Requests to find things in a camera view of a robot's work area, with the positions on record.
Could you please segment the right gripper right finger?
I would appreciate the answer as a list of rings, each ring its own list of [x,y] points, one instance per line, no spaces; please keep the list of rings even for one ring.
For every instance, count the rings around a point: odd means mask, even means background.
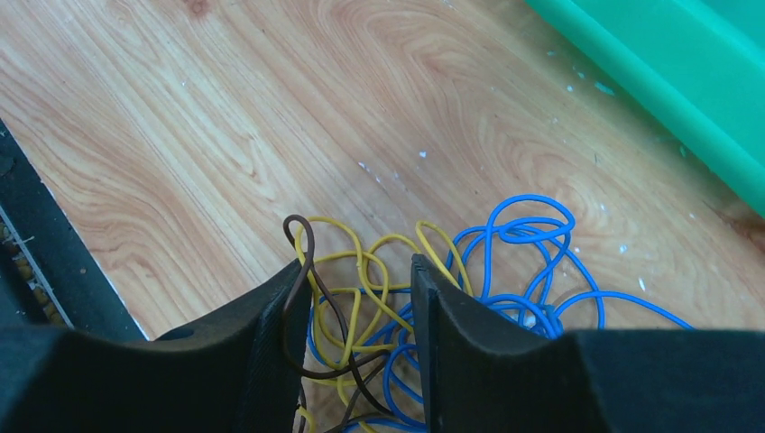
[[[764,335],[586,330],[546,339],[425,256],[411,302],[430,432],[761,432]]]

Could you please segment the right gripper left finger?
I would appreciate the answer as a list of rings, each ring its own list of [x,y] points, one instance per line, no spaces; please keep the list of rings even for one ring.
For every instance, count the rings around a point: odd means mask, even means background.
[[[4,432],[289,432],[309,290],[291,262],[153,341],[65,327],[1,331]]]

